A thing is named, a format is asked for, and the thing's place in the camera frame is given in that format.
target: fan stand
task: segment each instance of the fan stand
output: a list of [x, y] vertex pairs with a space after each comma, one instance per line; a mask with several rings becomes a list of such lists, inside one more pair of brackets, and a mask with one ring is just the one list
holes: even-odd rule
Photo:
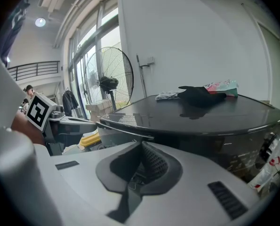
[[109, 92], [109, 94], [111, 95], [113, 110], [116, 111], [116, 110], [117, 110], [117, 107], [116, 107], [115, 98], [113, 97], [113, 91], [111, 90], [111, 91]]

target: ceiling light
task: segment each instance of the ceiling light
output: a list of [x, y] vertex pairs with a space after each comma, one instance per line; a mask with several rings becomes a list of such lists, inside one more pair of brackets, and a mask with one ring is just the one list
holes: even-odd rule
[[35, 21], [35, 25], [38, 27], [43, 27], [46, 24], [46, 20], [42, 17], [39, 17], [38, 19], [36, 19]]

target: black railing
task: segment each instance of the black railing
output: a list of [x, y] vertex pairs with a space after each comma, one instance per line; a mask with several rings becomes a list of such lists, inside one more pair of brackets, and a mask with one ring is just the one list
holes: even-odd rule
[[59, 61], [37, 62], [10, 67], [8, 71], [15, 81], [19, 81], [38, 75], [58, 73], [58, 64]]

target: plastic bag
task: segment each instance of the plastic bag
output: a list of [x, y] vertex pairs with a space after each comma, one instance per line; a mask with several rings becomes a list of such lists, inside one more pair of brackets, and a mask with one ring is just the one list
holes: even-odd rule
[[266, 184], [272, 181], [273, 178], [280, 176], [280, 138], [274, 139], [270, 145], [272, 151], [261, 171], [248, 183], [251, 188], [260, 191]]
[[238, 92], [237, 92], [238, 84], [236, 81], [232, 81], [232, 80], [220, 81], [220, 82], [204, 85], [204, 87], [207, 89], [207, 91], [210, 94], [225, 93], [227, 96], [234, 96], [234, 97], [238, 96]]

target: yellow object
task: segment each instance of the yellow object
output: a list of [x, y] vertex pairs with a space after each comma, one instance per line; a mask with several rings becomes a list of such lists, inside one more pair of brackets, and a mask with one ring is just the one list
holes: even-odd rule
[[94, 145], [96, 142], [99, 141], [100, 141], [100, 136], [97, 131], [97, 133], [91, 136], [81, 138], [80, 145], [86, 147], [86, 146]]

